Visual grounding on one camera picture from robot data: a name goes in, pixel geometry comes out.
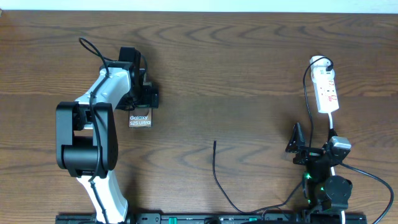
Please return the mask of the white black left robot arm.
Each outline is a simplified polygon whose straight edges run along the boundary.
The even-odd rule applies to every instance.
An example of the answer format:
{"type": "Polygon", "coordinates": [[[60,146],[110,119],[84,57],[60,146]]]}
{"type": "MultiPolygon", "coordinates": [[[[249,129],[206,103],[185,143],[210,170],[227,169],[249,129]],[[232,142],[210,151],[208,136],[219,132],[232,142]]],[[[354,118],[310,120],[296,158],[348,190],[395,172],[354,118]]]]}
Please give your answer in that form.
{"type": "Polygon", "coordinates": [[[114,111],[158,108],[159,90],[146,82],[141,57],[134,47],[121,47],[117,60],[103,60],[98,79],[84,95],[56,107],[57,164],[86,189],[96,223],[128,221],[129,203],[114,171],[118,161],[114,111]]]}

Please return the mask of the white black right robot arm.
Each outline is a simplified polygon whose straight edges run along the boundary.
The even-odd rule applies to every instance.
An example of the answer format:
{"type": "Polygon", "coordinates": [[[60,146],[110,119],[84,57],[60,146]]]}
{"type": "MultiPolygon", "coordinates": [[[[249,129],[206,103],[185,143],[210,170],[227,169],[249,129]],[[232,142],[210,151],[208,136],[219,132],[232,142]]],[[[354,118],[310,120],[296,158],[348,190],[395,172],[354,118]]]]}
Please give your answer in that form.
{"type": "Polygon", "coordinates": [[[348,139],[331,129],[321,148],[306,146],[302,128],[296,123],[285,151],[295,154],[294,164],[305,166],[303,189],[309,208],[302,212],[304,222],[315,223],[323,218],[325,222],[344,223],[343,212],[348,209],[353,184],[333,169],[351,152],[348,139]]]}

